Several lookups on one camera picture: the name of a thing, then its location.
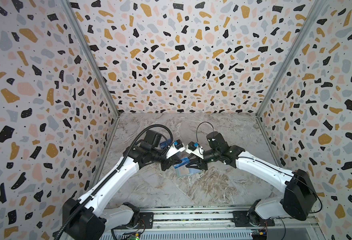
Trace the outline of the green card holder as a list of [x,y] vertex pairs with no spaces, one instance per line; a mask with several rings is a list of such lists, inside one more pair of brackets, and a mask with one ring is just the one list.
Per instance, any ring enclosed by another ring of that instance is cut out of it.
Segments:
[[176,175],[178,177],[191,176],[202,172],[201,170],[194,169],[194,168],[187,168],[186,166],[178,167],[175,170],[176,170]]

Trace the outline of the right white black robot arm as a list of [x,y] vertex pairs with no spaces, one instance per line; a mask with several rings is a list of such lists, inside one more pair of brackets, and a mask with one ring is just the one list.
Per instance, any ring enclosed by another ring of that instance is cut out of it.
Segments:
[[219,161],[253,174],[281,192],[280,197],[255,200],[245,215],[246,223],[258,227],[270,218],[284,216],[305,221],[312,213],[318,196],[307,172],[283,169],[255,157],[242,147],[229,146],[222,134],[216,131],[209,133],[207,140],[210,146],[207,151],[199,143],[188,144],[188,168],[207,170],[209,163]]

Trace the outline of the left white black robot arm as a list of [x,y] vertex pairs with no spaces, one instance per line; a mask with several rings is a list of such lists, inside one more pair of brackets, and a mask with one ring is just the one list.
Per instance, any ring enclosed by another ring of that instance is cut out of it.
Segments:
[[118,163],[88,192],[77,200],[68,199],[63,205],[63,223],[54,233],[59,240],[66,233],[74,240],[98,240],[108,231],[119,226],[133,228],[139,221],[140,209],[130,203],[106,210],[107,204],[124,183],[143,167],[159,163],[163,171],[181,163],[178,153],[185,147],[181,140],[170,135],[169,144],[159,149],[162,134],[155,128],[170,131],[164,125],[151,125],[139,133],[126,148]]

